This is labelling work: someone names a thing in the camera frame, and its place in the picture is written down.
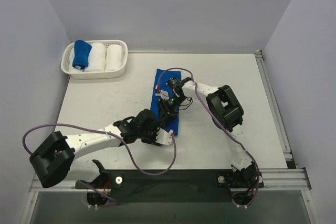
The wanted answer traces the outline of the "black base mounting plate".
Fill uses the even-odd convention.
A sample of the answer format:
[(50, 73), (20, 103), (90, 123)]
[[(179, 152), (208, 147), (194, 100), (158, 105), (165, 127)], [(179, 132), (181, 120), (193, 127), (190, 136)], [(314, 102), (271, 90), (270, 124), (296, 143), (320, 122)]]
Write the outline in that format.
[(92, 205), (106, 203), (249, 203), (264, 187), (261, 175), (231, 169), (173, 169), (160, 176), (138, 170), (107, 170), (93, 182), (76, 182), (87, 189)]

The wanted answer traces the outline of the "middle rolled white towel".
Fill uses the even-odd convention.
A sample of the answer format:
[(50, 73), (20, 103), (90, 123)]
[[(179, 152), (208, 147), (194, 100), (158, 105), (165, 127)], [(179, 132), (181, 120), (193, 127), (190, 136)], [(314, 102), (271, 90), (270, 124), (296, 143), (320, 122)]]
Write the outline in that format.
[(88, 66), (85, 72), (105, 71), (107, 48), (103, 43), (95, 42), (91, 44), (91, 50), (88, 57)]

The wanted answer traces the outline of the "blue towel pile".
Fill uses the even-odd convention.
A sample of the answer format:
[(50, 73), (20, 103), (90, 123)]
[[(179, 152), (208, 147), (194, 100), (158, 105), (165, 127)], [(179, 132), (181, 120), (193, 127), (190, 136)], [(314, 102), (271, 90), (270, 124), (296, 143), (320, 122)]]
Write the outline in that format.
[[(178, 80), (181, 80), (181, 72), (180, 71), (167, 71), (163, 74), (161, 79), (159, 80), (160, 75), (164, 72), (162, 69), (156, 70), (156, 75), (154, 79), (153, 85), (153, 93), (150, 110), (155, 114), (156, 119), (159, 119), (159, 107), (157, 101), (162, 98), (168, 98), (173, 94), (173, 91), (167, 86), (167, 81), (176, 77)], [(172, 130), (175, 136), (178, 136), (179, 133), (179, 112), (177, 112), (177, 117), (173, 119), (171, 122), (167, 123), (164, 127), (166, 131)]]

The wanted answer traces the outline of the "aluminium front rail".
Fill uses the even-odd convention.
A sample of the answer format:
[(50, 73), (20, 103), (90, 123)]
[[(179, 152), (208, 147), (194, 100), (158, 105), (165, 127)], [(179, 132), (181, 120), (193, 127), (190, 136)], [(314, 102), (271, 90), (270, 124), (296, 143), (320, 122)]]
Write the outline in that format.
[[(261, 169), (264, 187), (261, 190), (311, 190), (307, 171), (302, 169)], [(63, 180), (56, 186), (43, 188), (37, 175), (34, 175), (29, 192), (75, 191), (75, 180)]]

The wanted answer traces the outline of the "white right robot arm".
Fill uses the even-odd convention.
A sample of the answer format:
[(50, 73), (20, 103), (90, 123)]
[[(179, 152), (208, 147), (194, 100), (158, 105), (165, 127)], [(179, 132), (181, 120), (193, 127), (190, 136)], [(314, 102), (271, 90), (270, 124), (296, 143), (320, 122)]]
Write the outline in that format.
[(177, 117), (185, 100), (199, 100), (214, 124), (226, 135), (235, 185), (245, 187), (249, 183), (262, 183), (258, 165), (244, 146), (244, 110), (231, 87), (198, 84), (190, 77), (181, 81), (173, 77), (167, 81), (167, 86), (172, 94), (169, 97), (163, 95), (157, 101), (159, 120), (167, 123)]

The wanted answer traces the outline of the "white plastic mesh basket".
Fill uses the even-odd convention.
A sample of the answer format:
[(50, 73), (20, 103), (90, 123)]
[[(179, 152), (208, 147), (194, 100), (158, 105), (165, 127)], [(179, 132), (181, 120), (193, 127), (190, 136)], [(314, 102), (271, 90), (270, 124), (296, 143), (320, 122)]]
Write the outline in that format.
[(102, 72), (85, 72), (85, 69), (79, 70), (74, 68), (72, 66), (72, 61), (74, 58), (75, 42), (73, 42), (67, 46), (61, 60), (61, 69), (64, 73), (72, 76), (75, 79), (106, 79), (106, 78), (117, 78), (123, 75), (128, 58), (128, 47), (125, 42), (121, 40), (88, 40), (85, 42), (89, 44), (100, 42), (103, 43), (106, 46), (106, 48), (108, 48), (110, 45), (120, 45), (123, 49), (122, 67), (117, 71), (106, 71), (105, 66), (105, 71)]

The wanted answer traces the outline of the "aluminium rail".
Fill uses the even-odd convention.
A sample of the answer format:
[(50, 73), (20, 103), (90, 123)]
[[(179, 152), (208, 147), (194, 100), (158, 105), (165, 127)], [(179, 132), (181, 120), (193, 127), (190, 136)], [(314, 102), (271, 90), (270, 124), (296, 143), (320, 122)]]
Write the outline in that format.
[(259, 73), (260, 73), (260, 76), (261, 76), (261, 79), (264, 85), (264, 89), (266, 92), (266, 96), (268, 99), (268, 103), (270, 106), (270, 110), (271, 110), (272, 117), (275, 123), (275, 127), (277, 130), (277, 134), (279, 137), (279, 141), (280, 141), (281, 148), (282, 148), (282, 151), (285, 157), (286, 164), (289, 169), (297, 168), (295, 159), (293, 157), (292, 150), (290, 147), (290, 143), (287, 137), (287, 133), (286, 133), (286, 130), (285, 130), (282, 118), (281, 118), (278, 103), (276, 101), (276, 97), (275, 97), (274, 91), (272, 89), (272, 86), (271, 86), (271, 83), (270, 83), (270, 80), (267, 74), (266, 65), (264, 63), (264, 58), (263, 58), (263, 54), (261, 50), (256, 51), (255, 59), (256, 59)]
[[(307, 171), (302, 169), (261, 169), (264, 187), (261, 190), (311, 190)], [(63, 180), (56, 186), (43, 188), (37, 175), (34, 175), (29, 192), (75, 191), (75, 180)]]

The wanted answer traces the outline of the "aluminium right side rail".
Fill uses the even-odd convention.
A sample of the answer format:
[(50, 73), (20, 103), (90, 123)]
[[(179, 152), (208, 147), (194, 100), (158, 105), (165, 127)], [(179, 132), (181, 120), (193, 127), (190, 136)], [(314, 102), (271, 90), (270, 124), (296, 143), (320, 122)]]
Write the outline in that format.
[(259, 73), (260, 73), (260, 76), (261, 76), (261, 79), (264, 85), (264, 89), (266, 92), (266, 96), (268, 99), (268, 103), (270, 106), (270, 110), (271, 110), (272, 117), (275, 123), (275, 127), (277, 130), (277, 134), (279, 137), (279, 141), (280, 141), (281, 148), (282, 148), (282, 151), (285, 157), (286, 164), (289, 169), (297, 168), (295, 159), (293, 157), (292, 150), (290, 147), (290, 143), (287, 137), (287, 133), (286, 133), (286, 130), (285, 130), (282, 118), (281, 118), (278, 103), (276, 101), (276, 97), (275, 97), (274, 91), (272, 89), (272, 86), (271, 86), (271, 83), (270, 83), (270, 80), (267, 74), (266, 65), (264, 63), (264, 58), (263, 58), (263, 54), (261, 50), (256, 51), (255, 59), (256, 59)]

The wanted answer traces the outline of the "rolled white towel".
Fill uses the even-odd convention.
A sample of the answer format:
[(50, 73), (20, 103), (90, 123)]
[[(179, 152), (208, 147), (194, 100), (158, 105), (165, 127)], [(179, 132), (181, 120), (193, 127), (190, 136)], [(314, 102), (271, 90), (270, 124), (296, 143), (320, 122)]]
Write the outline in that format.
[(123, 49), (120, 45), (110, 45), (106, 54), (106, 71), (117, 71), (123, 65)]
[(103, 43), (95, 42), (91, 44), (91, 50), (88, 57), (88, 66), (85, 72), (105, 71), (107, 48)]

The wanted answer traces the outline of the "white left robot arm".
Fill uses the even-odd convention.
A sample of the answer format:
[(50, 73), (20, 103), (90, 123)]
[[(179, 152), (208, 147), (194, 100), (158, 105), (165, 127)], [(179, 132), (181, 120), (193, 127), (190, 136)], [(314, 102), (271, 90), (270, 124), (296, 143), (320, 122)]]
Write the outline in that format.
[(79, 158), (105, 148), (132, 144), (138, 139), (152, 145), (170, 145), (171, 136), (161, 126), (155, 114), (144, 109), (137, 116), (116, 121), (100, 130), (83, 129), (81, 134), (68, 136), (53, 132), (29, 160), (43, 188), (53, 187), (70, 176), (100, 188), (106, 183), (102, 165)]

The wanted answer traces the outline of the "right rolled white towel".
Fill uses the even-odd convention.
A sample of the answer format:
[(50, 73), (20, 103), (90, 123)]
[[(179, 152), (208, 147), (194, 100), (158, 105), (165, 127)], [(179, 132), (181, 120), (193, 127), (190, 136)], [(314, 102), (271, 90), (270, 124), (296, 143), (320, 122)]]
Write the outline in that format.
[(110, 45), (106, 54), (106, 71), (117, 71), (123, 65), (123, 49), (120, 45)]

